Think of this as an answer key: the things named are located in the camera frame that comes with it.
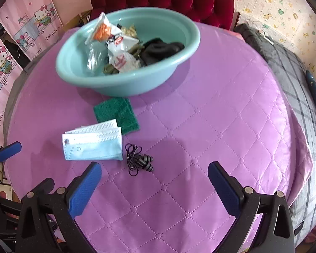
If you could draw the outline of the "blue face mask stack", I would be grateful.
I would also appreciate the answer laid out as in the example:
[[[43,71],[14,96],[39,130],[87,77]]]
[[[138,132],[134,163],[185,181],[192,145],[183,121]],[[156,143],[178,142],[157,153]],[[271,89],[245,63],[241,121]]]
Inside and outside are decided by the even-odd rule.
[[[66,160],[122,160],[122,132],[115,119],[62,135]]]

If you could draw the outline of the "green scouring pad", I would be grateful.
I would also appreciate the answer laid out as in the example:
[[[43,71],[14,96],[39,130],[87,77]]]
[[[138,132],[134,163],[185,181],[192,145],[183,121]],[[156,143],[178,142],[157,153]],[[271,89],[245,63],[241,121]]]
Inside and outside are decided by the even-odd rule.
[[[140,130],[140,125],[128,98],[107,99],[94,106],[94,113],[98,123],[115,119],[117,125],[121,127],[123,135]]]

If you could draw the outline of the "clear plastic zip bag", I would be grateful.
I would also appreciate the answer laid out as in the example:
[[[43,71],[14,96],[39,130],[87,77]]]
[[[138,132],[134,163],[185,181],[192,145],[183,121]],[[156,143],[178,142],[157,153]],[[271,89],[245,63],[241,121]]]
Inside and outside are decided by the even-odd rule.
[[[94,40],[87,44],[87,49],[87,70],[92,76],[98,75],[109,62],[107,45],[105,42]]]

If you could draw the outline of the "white plastic bag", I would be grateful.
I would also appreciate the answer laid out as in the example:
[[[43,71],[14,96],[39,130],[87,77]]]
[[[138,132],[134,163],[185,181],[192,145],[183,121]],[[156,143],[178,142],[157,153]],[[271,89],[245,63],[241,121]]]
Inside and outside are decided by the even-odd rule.
[[[107,40],[109,64],[120,73],[126,73],[140,68],[140,61],[129,51],[139,44],[139,40],[128,40],[115,35]]]

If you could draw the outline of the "white orange snack bag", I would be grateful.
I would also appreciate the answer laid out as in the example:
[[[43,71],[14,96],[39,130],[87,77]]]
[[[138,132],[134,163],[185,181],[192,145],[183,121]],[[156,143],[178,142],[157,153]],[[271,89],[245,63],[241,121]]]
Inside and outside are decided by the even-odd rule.
[[[121,29],[111,24],[106,14],[102,12],[98,17],[98,21],[96,22],[93,31],[85,41],[85,44],[88,45],[94,41],[105,42],[111,37],[121,33]]]

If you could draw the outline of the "black rubber gloves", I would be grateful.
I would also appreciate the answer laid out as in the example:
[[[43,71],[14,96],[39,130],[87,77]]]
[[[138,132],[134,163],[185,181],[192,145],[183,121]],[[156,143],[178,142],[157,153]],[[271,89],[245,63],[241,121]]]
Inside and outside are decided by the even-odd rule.
[[[143,44],[139,58],[145,66],[148,66],[169,58],[183,49],[184,45],[181,42],[166,43],[160,38],[155,38]]]

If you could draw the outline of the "gold foil snack packet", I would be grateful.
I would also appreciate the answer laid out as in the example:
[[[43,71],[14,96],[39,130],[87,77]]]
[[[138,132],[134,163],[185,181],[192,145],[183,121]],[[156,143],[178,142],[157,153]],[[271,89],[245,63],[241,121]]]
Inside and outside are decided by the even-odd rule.
[[[121,36],[128,40],[139,40],[135,25],[129,27],[121,26]]]

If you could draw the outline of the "grey plaid bed blanket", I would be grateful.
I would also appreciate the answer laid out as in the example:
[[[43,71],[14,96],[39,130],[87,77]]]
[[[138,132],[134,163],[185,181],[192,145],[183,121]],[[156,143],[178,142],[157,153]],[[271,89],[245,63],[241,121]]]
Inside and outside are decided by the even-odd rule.
[[[299,229],[295,243],[300,244],[316,226],[316,105],[305,78],[301,59],[274,39],[266,40],[245,23],[235,27],[267,62],[304,131],[312,156],[312,173],[298,198],[290,207],[293,226]]]

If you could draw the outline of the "purple quilted table cover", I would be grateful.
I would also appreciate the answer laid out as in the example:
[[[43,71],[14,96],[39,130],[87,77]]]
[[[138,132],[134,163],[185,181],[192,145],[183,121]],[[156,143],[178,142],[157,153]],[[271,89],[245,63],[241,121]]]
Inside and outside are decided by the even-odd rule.
[[[103,175],[76,221],[98,252],[212,252],[234,218],[211,182],[218,161],[244,186],[293,202],[312,171],[305,135],[272,70],[242,40],[199,24],[197,52],[171,78],[130,102],[140,130],[124,143],[153,156],[153,172],[129,175],[126,162],[101,163]],[[67,161],[62,134],[96,123],[99,93],[56,73],[64,34],[29,72],[14,106],[8,143],[20,153],[5,174],[18,197],[49,177],[68,185],[88,166]]]

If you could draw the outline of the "hello kitty pink curtain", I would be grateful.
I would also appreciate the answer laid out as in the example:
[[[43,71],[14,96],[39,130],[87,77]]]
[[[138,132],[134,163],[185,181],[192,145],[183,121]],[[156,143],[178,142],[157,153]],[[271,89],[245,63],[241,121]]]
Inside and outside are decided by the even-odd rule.
[[[59,40],[62,28],[52,0],[0,0],[0,146],[14,81],[31,60]]]

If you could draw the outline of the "cardboard box on floor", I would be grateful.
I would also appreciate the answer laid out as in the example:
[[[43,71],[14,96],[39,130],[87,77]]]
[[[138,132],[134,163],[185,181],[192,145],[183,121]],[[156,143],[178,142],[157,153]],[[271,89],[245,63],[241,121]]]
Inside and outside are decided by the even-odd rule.
[[[82,27],[87,24],[91,19],[91,12],[91,10],[87,10],[73,17],[63,26],[63,31],[68,31],[75,27]]]

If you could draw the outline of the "teal plastic basin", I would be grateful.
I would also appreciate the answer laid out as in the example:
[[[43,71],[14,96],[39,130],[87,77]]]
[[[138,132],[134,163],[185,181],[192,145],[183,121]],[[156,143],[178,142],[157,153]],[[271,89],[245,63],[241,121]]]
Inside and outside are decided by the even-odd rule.
[[[101,13],[65,41],[56,72],[74,86],[129,97],[163,84],[199,44],[195,23],[172,10],[137,7]]]

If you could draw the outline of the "red velvet tufted sofa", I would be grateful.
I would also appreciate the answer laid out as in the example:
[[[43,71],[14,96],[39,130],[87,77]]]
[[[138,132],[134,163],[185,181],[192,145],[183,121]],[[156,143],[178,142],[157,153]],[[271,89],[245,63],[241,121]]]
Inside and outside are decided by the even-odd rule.
[[[100,13],[133,7],[159,7],[186,15],[195,22],[229,30],[234,14],[234,0],[91,0],[91,20]]]

